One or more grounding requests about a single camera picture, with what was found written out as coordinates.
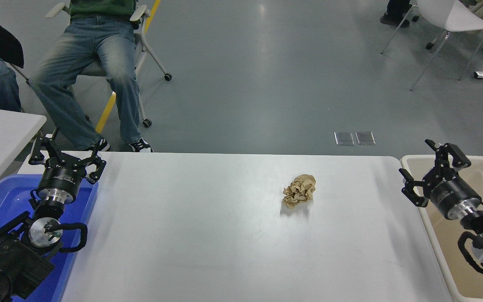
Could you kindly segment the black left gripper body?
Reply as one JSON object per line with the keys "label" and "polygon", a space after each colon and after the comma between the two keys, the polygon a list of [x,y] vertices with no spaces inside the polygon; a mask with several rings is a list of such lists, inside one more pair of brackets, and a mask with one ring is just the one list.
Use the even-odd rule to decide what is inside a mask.
{"label": "black left gripper body", "polygon": [[44,197],[51,190],[65,191],[71,197],[77,196],[82,179],[86,176],[84,167],[60,167],[45,165],[42,180],[38,185],[38,196]]}

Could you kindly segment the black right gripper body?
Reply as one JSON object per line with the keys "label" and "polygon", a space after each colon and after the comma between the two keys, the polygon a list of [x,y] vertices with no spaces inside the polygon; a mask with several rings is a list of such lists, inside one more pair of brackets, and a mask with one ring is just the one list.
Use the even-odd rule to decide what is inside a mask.
{"label": "black right gripper body", "polygon": [[475,208],[481,204],[481,197],[461,178],[439,183],[429,199],[440,212],[451,212],[456,205],[466,202]]}

